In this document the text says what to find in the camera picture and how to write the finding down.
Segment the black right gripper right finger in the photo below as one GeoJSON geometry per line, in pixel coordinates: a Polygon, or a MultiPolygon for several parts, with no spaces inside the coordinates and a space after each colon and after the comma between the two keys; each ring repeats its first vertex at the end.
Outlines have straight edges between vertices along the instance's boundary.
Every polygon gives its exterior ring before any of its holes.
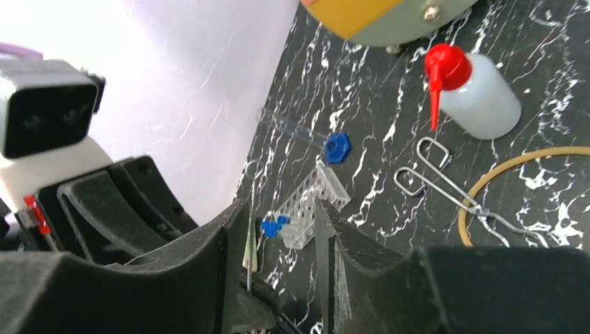
{"type": "Polygon", "coordinates": [[[588,333],[575,248],[430,246],[401,255],[315,203],[326,333],[588,333]]]}

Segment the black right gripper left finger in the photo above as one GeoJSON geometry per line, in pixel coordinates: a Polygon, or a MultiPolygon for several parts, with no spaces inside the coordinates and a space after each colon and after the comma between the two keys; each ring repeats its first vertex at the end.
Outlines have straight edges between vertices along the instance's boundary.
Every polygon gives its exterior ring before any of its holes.
{"type": "Polygon", "coordinates": [[[1,254],[2,333],[231,333],[249,209],[101,266],[65,252],[1,254]]]}

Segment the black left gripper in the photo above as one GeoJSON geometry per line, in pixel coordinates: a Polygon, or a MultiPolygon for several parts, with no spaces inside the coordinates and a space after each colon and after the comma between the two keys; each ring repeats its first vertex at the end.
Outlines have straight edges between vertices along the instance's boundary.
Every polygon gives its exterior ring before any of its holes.
{"type": "Polygon", "coordinates": [[[149,155],[54,182],[16,214],[25,250],[125,263],[195,230],[149,155]]]}

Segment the test tube with blue cap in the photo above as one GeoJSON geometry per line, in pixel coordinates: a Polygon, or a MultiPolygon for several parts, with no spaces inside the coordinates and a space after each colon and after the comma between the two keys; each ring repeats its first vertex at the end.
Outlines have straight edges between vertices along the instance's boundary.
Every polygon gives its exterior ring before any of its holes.
{"type": "Polygon", "coordinates": [[[279,215],[276,217],[276,223],[279,226],[288,225],[288,224],[290,224],[290,222],[291,222],[291,219],[288,216],[279,215]]]}

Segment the brown test tube brush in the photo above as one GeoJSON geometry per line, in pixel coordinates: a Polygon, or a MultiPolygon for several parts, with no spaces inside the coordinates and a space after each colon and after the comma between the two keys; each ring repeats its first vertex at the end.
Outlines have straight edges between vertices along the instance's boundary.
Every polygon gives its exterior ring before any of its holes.
{"type": "Polygon", "coordinates": [[[248,235],[243,265],[247,270],[246,290],[251,292],[253,274],[257,271],[257,230],[254,216],[251,216],[248,222],[248,235]]]}

